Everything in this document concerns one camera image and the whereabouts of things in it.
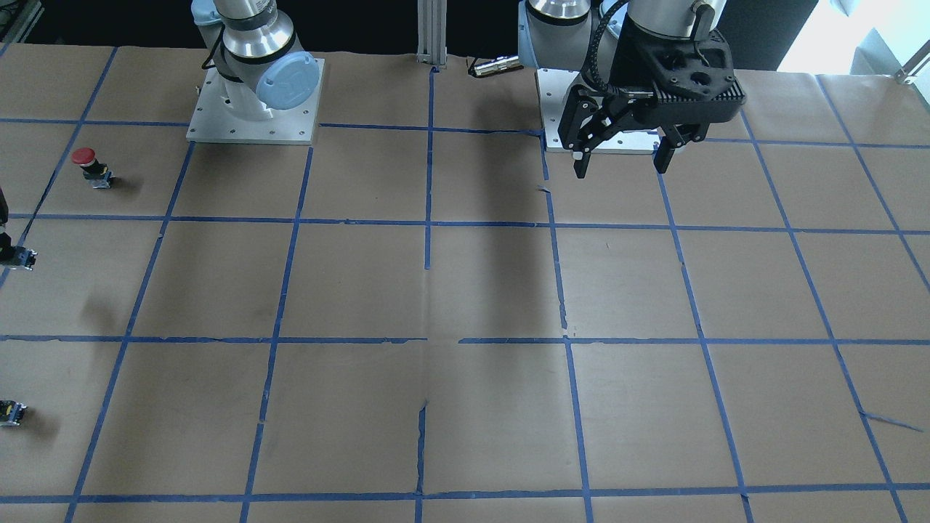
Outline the yellow push button switch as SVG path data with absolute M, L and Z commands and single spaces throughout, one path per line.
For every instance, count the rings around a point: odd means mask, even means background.
M 36 264 L 37 253 L 32 249 L 21 246 L 7 246 L 1 248 L 1 267 L 9 270 L 32 271 Z

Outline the silver metal connector plug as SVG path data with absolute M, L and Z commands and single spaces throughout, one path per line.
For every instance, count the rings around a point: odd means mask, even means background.
M 524 65 L 520 62 L 518 56 L 501 56 L 487 62 L 478 63 L 477 57 L 469 64 L 467 73 L 474 78 L 488 78 L 497 76 L 502 73 L 514 72 L 521 70 Z

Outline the red push button switch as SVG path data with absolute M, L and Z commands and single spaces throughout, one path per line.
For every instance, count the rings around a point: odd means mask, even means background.
M 82 170 L 84 179 L 89 183 L 91 188 L 105 190 L 113 186 L 114 179 L 112 170 L 106 163 L 97 159 L 97 154 L 90 147 L 81 147 L 70 154 L 70 161 L 79 166 Z

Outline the black button switch part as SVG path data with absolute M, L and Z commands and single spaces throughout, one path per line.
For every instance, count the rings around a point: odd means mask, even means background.
M 27 410 L 26 404 L 14 400 L 1 400 L 1 427 L 20 426 Z

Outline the aluminium frame post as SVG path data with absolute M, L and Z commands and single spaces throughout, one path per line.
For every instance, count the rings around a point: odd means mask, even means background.
M 445 68 L 446 20 L 448 20 L 448 1 L 420 0 L 416 2 L 418 15 L 418 47 L 416 59 L 435 68 Z

